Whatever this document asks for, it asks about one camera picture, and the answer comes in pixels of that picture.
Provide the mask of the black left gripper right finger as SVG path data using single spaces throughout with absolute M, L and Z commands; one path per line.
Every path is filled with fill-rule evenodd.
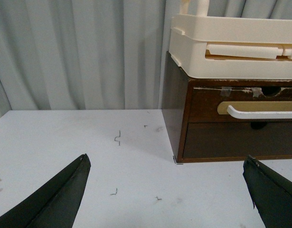
M 292 182 L 248 156 L 243 164 L 253 205 L 266 228 L 292 228 Z

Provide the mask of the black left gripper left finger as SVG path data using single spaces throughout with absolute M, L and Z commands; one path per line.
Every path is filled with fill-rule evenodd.
M 0 228 L 71 228 L 79 210 L 91 163 L 82 154 L 0 216 Z

